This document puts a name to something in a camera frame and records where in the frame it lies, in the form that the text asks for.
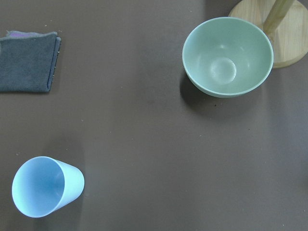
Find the blue cup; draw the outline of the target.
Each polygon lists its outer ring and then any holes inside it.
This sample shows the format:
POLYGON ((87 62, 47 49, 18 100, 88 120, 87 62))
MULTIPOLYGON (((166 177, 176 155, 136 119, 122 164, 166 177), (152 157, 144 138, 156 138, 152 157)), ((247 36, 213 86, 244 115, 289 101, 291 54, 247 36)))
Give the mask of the blue cup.
POLYGON ((84 176, 77 167, 38 156, 17 170, 12 183, 12 198, 22 214, 41 218, 76 200, 84 185, 84 176))

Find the green bowl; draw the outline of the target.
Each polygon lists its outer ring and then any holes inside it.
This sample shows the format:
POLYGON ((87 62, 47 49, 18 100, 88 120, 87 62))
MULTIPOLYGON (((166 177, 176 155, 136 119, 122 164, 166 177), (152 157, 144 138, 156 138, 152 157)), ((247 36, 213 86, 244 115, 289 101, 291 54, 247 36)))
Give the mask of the green bowl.
POLYGON ((218 17, 198 25, 186 38, 182 63, 203 93, 233 98, 259 87, 274 61, 269 38, 256 25, 236 17, 218 17))

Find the grey folded cloth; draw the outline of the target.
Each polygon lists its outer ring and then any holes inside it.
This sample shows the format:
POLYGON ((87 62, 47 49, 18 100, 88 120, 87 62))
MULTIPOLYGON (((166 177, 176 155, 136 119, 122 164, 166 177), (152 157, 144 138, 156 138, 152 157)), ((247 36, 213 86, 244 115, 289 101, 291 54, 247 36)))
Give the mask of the grey folded cloth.
POLYGON ((60 46, 56 32, 7 32, 0 39, 0 91, 49 92, 60 46))

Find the wooden cup stand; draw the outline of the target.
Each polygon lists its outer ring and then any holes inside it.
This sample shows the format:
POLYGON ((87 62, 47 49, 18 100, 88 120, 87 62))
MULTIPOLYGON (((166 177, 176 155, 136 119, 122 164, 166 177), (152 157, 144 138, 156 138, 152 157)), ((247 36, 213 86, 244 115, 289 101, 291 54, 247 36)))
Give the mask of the wooden cup stand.
POLYGON ((297 0, 242 0, 229 16, 255 24, 268 36, 273 68, 290 66, 308 52, 308 9, 297 0))

